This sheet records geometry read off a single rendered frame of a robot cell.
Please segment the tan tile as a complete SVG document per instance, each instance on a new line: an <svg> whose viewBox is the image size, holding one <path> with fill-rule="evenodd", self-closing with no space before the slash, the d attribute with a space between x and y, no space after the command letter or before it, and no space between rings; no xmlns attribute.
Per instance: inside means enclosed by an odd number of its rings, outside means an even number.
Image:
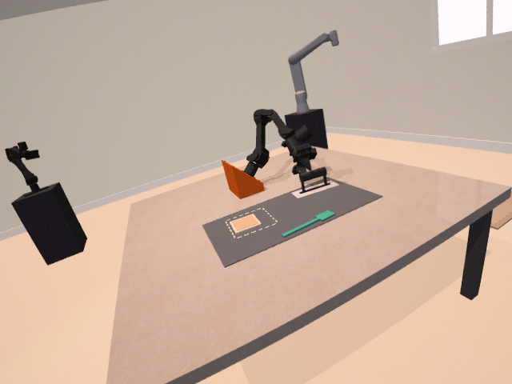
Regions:
<svg viewBox="0 0 512 384"><path fill-rule="evenodd" d="M260 221L254 216L254 214L245 216L243 218L234 220L230 222L231 227L233 228L236 234L244 232L246 230L253 229L257 226L261 226Z"/></svg>

